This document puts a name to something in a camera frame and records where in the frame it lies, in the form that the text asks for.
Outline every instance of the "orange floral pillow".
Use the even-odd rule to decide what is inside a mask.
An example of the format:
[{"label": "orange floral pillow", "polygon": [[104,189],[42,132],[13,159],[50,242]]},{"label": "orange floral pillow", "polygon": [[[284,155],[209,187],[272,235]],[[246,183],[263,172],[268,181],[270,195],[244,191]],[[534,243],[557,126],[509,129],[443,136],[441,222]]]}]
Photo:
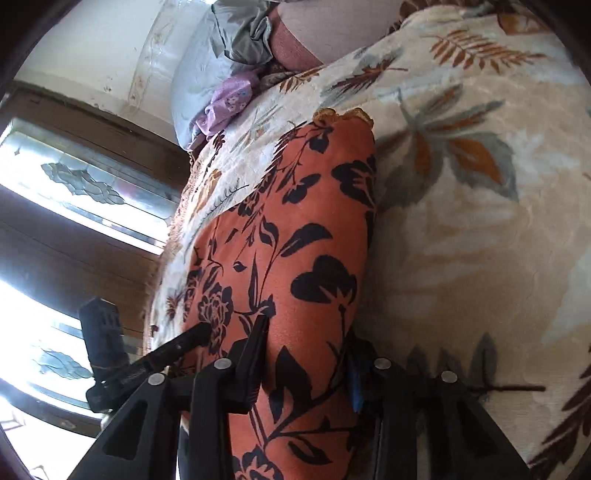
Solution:
[{"label": "orange floral pillow", "polygon": [[256,190],[197,239],[184,322],[212,340],[201,370],[270,318],[267,370],[249,415],[230,417],[241,480],[345,477],[356,415],[341,375],[375,217],[373,122],[360,109],[316,113],[285,134]]}]

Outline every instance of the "gray pillowcase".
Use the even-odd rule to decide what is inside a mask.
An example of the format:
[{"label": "gray pillowcase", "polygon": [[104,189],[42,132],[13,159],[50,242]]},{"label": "gray pillowcase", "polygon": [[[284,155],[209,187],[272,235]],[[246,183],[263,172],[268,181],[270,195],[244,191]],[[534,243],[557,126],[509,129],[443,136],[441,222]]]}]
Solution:
[{"label": "gray pillowcase", "polygon": [[272,60],[267,15],[274,6],[267,0],[218,0],[197,25],[171,87],[174,129],[185,150],[201,143],[194,120],[217,87]]}]

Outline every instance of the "white wall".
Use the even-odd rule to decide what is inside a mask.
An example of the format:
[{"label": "white wall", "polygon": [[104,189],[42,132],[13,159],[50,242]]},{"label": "white wall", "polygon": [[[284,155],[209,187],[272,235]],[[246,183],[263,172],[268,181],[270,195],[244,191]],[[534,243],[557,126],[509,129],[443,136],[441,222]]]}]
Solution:
[{"label": "white wall", "polygon": [[176,142],[170,81],[207,8],[199,0],[82,0],[41,39],[17,80]]}]

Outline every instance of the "beige floral blanket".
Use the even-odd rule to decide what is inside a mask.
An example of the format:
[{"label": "beige floral blanket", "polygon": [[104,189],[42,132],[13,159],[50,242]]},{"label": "beige floral blanket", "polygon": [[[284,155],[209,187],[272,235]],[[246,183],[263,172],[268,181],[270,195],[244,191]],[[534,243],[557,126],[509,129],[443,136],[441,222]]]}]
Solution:
[{"label": "beige floral blanket", "polygon": [[565,479],[591,433],[591,88],[532,15],[484,12],[418,12],[219,134],[174,220],[147,348],[181,332],[196,236],[252,193],[280,137],[361,108],[379,215],[356,330],[413,371],[458,373],[536,479]]}]

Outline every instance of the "purple floral cloth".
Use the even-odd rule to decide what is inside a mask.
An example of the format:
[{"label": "purple floral cloth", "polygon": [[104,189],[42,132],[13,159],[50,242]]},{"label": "purple floral cloth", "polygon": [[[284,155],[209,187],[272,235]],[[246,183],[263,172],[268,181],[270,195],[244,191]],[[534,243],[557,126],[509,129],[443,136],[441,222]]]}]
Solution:
[{"label": "purple floral cloth", "polygon": [[225,80],[214,92],[205,113],[195,120],[203,135],[211,137],[224,130],[250,103],[258,83],[255,72],[242,72]]}]

